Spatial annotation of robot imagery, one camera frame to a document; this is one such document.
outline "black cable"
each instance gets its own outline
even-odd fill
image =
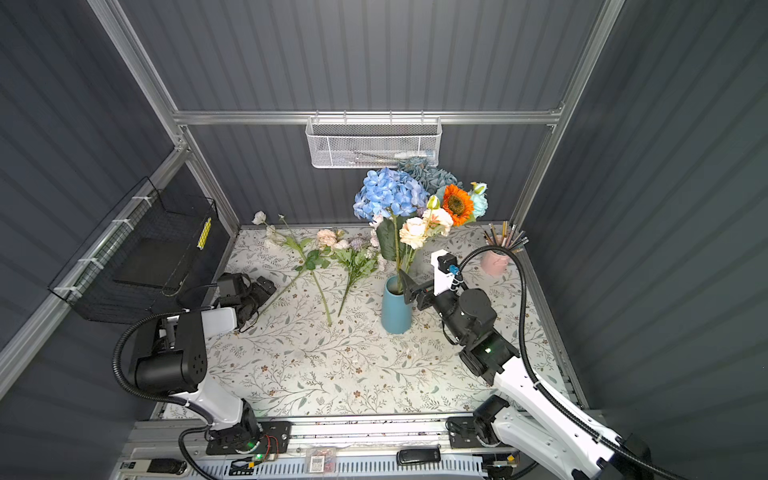
[[[182,299],[182,298],[183,298],[185,295],[187,295],[189,292],[193,292],[193,291],[195,291],[195,290],[199,290],[199,289],[201,289],[201,288],[211,288],[212,286],[219,286],[219,284],[218,284],[218,283],[206,283],[205,285],[196,285],[196,286],[191,286],[191,287],[189,287],[188,289],[186,289],[185,291],[183,291],[183,292],[179,293],[178,295],[176,295],[176,304],[177,304],[177,305],[178,305],[180,308],[189,308],[188,306],[184,305],[184,304],[181,302],[181,299]]]
[[[472,258],[478,256],[480,253],[487,252],[490,250],[493,250],[498,253],[504,253],[508,257],[510,257],[512,261],[515,263],[515,266],[518,269],[518,274],[520,275],[520,320],[518,322],[520,359],[523,362],[523,366],[525,367],[525,372],[528,374],[528,378],[531,379],[531,381],[533,382],[534,379],[536,378],[536,372],[533,370],[533,367],[531,367],[531,361],[528,359],[528,351],[525,348],[525,303],[527,301],[526,297],[528,295],[528,288],[525,281],[525,271],[523,270],[523,267],[520,264],[520,260],[509,249],[500,247],[499,245],[486,245],[484,247],[478,248],[477,250],[474,250],[469,255],[467,255],[467,257],[464,260],[462,260],[462,262],[458,265],[458,271],[459,273],[461,273],[461,271],[464,270],[464,267],[466,266],[466,264]],[[580,429],[584,430],[587,434],[589,434],[594,441],[600,442],[601,444],[607,446],[608,448],[613,450],[617,455],[624,457],[629,462],[632,462],[635,465],[641,468],[644,468],[649,472],[653,472],[656,475],[662,476],[664,478],[669,478],[670,480],[686,480],[685,477],[681,477],[672,472],[669,472],[668,470],[658,467],[652,463],[646,462],[645,460],[638,457],[634,453],[629,452],[628,450],[625,450],[620,445],[617,445],[610,439],[606,439],[598,431],[594,430],[592,427],[582,422],[581,419],[579,419],[576,415],[572,414],[568,409],[566,409],[546,388],[536,388],[536,387],[534,388],[537,389],[560,413],[565,415],[566,418],[568,418],[574,424],[576,424],[577,427],[579,427]]]
[[[185,436],[191,433],[202,433],[203,437],[205,437],[205,434],[208,432],[209,428],[210,425],[206,425],[203,427],[193,427],[191,429],[184,430],[181,435],[179,435],[179,450],[181,450],[181,456],[184,457],[184,460],[186,460],[188,464],[192,465],[194,471],[199,473],[201,477],[205,478],[206,480],[219,480],[218,478],[203,470],[197,463],[195,463],[194,458],[192,458],[192,455],[190,455],[189,451],[187,450],[187,446],[184,444]]]
[[[114,378],[118,381],[118,385],[120,385],[120,387],[122,387],[123,390],[130,393],[131,395],[137,396],[140,399],[151,400],[153,402],[175,403],[176,405],[185,406],[189,410],[192,410],[193,412],[197,413],[198,415],[202,416],[205,419],[205,422],[207,423],[206,426],[186,429],[181,433],[181,435],[179,435],[179,449],[181,450],[181,454],[184,457],[184,459],[187,460],[187,463],[192,466],[195,472],[202,475],[203,478],[205,478],[206,480],[218,480],[216,477],[213,477],[208,473],[206,473],[197,463],[195,463],[194,458],[192,458],[192,455],[190,455],[190,453],[187,451],[187,447],[184,446],[184,436],[190,433],[202,432],[203,437],[205,436],[205,433],[208,432],[208,429],[210,429],[210,426],[214,423],[213,416],[205,409],[202,409],[201,407],[188,402],[186,399],[172,397],[172,396],[158,395],[155,393],[149,393],[149,392],[140,390],[139,388],[137,388],[136,386],[128,382],[128,380],[125,378],[125,374],[123,373],[123,368],[121,365],[121,359],[123,357],[123,349],[125,348],[125,343],[128,341],[129,338],[131,338],[131,335],[133,335],[136,332],[136,330],[140,329],[143,325],[149,322],[153,322],[153,321],[157,322],[161,318],[168,317],[168,316],[176,316],[182,313],[184,312],[156,313],[154,315],[150,315],[146,318],[143,318],[138,322],[134,323],[133,325],[129,326],[128,329],[125,330],[125,332],[123,332],[122,335],[120,335],[117,345],[114,346],[114,351],[112,353],[112,372],[114,374]]]

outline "white rose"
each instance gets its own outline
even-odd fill
[[[264,222],[266,222],[266,214],[261,210],[256,212],[256,215],[253,215],[253,220],[251,220],[254,225],[261,225]]]
[[[335,250],[344,250],[349,248],[349,242],[346,240],[339,240],[338,242],[331,245],[331,248]]]
[[[438,231],[442,233],[444,237],[448,236],[448,232],[451,231],[451,225],[453,225],[451,215],[442,208],[427,210],[424,212],[424,220],[429,222],[431,227],[436,225]]]
[[[371,245],[379,248],[379,236],[376,235],[376,229],[371,230]]]
[[[424,246],[429,223],[422,218],[413,217],[406,220],[400,229],[400,241],[416,250]]]

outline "black remote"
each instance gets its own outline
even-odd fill
[[[440,450],[437,447],[420,449],[405,449],[397,452],[397,465],[419,465],[440,461]]]

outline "wire mesh basket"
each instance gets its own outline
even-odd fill
[[[111,221],[106,237],[84,257],[76,254],[48,285],[85,319],[133,323],[151,313],[178,310],[175,296],[217,218],[215,202],[206,197],[153,187],[136,199],[125,218]]]
[[[306,139],[316,168],[397,167],[401,160],[421,157],[438,164],[440,118],[384,120],[362,123],[311,117]]]

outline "orange sunflower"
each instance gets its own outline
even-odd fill
[[[453,219],[453,225],[460,227],[467,223],[475,211],[475,204],[469,194],[455,185],[448,185],[442,197],[442,208]]]

